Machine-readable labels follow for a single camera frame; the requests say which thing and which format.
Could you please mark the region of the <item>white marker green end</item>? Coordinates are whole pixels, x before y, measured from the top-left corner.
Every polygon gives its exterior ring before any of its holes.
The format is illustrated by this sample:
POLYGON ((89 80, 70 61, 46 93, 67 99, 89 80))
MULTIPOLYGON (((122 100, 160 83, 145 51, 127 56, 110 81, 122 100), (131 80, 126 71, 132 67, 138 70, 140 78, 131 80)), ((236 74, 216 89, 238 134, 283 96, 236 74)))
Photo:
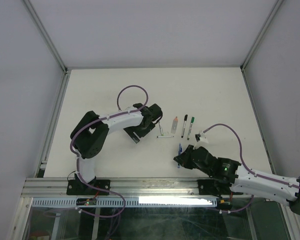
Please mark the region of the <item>white marker green end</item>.
POLYGON ((186 114, 186 115, 184 116, 184 119, 183 119, 183 125, 182 125, 182 130, 181 130, 181 138, 184 138, 184 136, 185 136, 185 130, 186 130, 187 119, 188 119, 188 114, 186 114))

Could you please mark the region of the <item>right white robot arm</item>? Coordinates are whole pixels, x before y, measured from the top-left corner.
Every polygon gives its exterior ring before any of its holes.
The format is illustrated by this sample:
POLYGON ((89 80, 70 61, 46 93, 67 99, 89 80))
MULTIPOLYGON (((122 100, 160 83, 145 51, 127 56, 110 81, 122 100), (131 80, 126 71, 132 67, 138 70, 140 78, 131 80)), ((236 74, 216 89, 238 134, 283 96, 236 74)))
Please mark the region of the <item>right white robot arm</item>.
POLYGON ((275 201, 300 216, 300 176, 285 177, 245 167, 230 158, 215 157, 202 146, 189 145, 174 161, 189 170, 199 170, 208 180, 199 180, 201 195, 246 194, 275 201))

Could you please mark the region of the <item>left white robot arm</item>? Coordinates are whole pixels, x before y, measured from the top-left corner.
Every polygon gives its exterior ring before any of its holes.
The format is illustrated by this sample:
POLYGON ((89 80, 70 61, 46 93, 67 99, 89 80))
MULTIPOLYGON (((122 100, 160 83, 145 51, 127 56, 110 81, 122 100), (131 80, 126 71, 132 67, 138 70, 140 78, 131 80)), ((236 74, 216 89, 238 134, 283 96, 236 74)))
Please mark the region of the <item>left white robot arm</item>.
POLYGON ((88 111, 70 134, 70 151, 76 155, 77 188, 86 195, 93 192, 96 178, 93 158, 102 150, 108 135, 124 130, 137 144, 162 117, 163 111, 157 104, 136 103, 112 115, 88 111))

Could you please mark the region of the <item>white pen clear cap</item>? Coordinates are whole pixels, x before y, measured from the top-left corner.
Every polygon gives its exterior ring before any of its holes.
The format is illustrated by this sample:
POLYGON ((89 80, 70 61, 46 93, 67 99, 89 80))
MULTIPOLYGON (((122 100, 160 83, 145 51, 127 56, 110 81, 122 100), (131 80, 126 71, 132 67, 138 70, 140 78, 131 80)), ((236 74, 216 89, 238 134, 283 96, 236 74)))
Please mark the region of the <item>white pen clear cap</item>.
POLYGON ((160 135, 164 136, 164 131, 163 131, 160 121, 158 122, 158 126, 159 126, 159 130, 160 130, 160 135))

